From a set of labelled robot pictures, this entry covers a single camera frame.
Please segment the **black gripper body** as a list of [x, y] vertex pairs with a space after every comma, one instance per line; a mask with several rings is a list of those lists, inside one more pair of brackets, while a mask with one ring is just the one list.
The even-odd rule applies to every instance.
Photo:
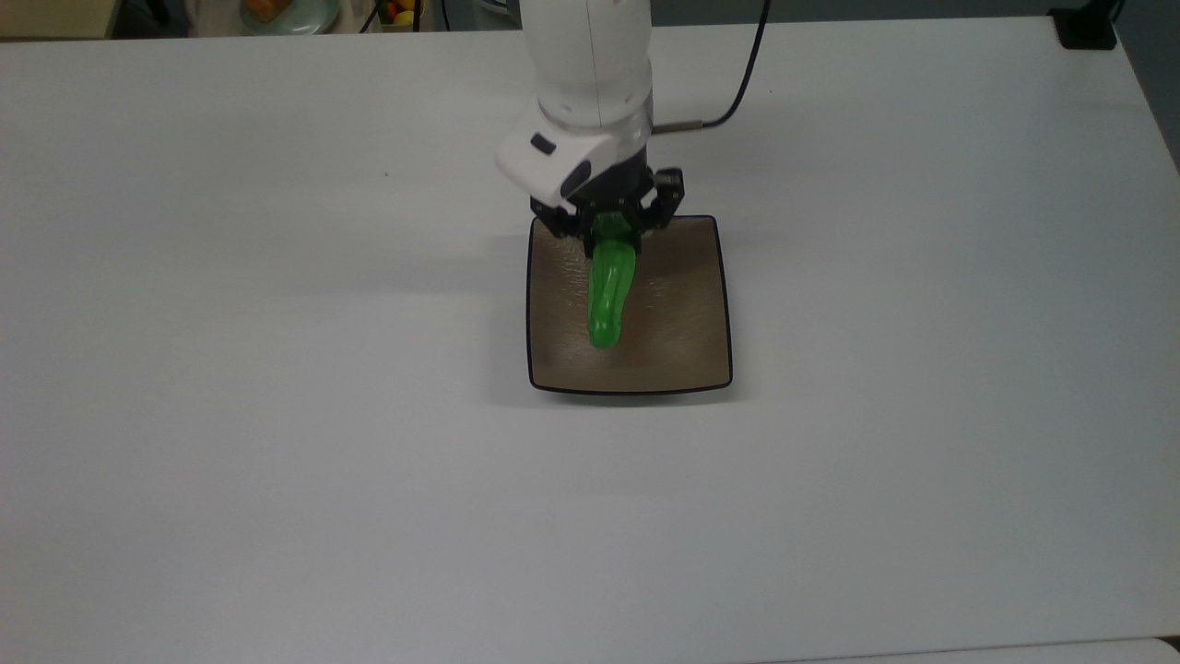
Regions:
[[586, 178], [573, 190], [568, 203], [563, 203], [563, 213], [573, 218], [586, 211], [590, 203], [631, 202], [632, 209], [641, 219], [648, 218], [650, 208], [644, 206], [645, 195], [653, 192], [653, 167], [649, 167], [648, 155], [632, 155], [625, 162], [608, 167], [594, 178]]

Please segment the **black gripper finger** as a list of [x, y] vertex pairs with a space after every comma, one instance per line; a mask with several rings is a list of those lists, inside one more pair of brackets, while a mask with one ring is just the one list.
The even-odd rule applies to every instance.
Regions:
[[548, 228], [549, 234], [557, 239], [577, 239], [583, 246], [585, 259], [594, 259], [595, 244], [594, 223], [598, 213], [598, 205], [590, 200], [575, 197], [572, 200], [573, 212], [564, 205], [550, 208], [538, 198], [531, 197], [527, 202], [535, 219], [540, 221]]
[[684, 175], [681, 167], [645, 170], [640, 188], [631, 197], [632, 251], [643, 252], [643, 238], [666, 230], [684, 198]]

